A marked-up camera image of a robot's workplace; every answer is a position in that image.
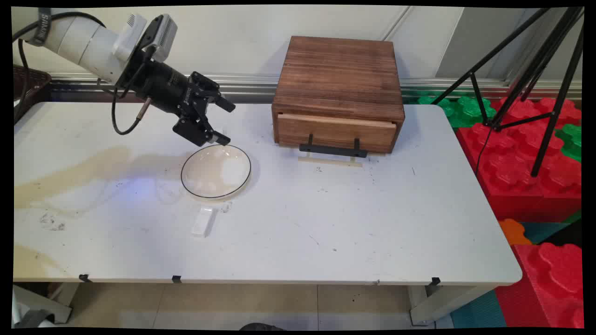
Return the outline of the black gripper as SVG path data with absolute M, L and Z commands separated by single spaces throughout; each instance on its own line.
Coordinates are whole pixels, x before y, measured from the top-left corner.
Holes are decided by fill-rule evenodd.
M 136 51 L 116 83 L 117 98 L 122 98 L 126 89 L 134 91 L 136 97 L 143 100 L 150 97 L 151 105 L 176 114 L 179 119 L 172 131 L 192 144 L 198 147 L 206 143 L 227 146 L 231 142 L 230 137 L 211 126 L 207 105 L 193 105 L 191 97 L 213 103 L 229 113 L 236 109 L 236 105 L 221 94 L 218 83 L 199 72 L 192 72 L 188 78 L 165 63 L 145 61 L 145 52 Z

